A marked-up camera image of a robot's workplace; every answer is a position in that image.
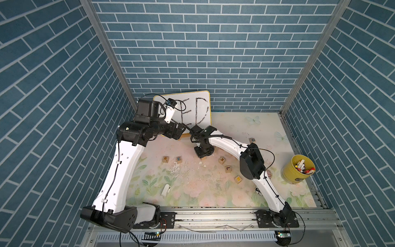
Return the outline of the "wooden block red R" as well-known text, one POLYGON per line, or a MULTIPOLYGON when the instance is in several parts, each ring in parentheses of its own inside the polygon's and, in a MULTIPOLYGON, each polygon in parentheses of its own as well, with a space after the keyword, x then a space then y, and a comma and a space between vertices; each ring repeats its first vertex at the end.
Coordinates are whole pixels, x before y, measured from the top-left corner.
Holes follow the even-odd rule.
POLYGON ((170 160, 169 156, 163 156, 162 162, 169 163, 169 160, 170 160))

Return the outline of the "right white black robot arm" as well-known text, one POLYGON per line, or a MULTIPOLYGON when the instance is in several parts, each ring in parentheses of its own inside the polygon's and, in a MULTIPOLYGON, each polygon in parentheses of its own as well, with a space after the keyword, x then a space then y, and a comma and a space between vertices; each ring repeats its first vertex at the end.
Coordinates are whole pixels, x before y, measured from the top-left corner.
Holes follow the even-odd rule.
POLYGON ((267 202, 272 222, 278 227, 298 227, 296 213, 289 203, 280 196, 267 175, 267 168, 260 149, 255 143, 245 144, 226 136, 213 126, 205 129, 194 126, 189 129, 191 142, 199 158, 210 156, 218 147, 233 155, 240 162, 240 173, 252 181, 267 202))

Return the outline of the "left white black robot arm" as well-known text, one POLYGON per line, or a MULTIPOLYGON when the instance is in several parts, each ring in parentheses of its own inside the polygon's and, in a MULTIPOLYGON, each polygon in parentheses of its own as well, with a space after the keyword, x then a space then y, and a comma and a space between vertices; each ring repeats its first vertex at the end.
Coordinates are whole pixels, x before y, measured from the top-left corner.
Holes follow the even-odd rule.
POLYGON ((172 121, 175 111, 182 111, 180 100, 164 103, 140 99, 132 121, 118 127, 116 148, 110 169, 91 206, 82 209, 81 219, 114 231, 128 233, 133 226, 150 228, 159 225, 160 206, 142 203, 127 206, 126 197, 133 173, 149 141, 163 135, 178 140, 185 127, 172 121))

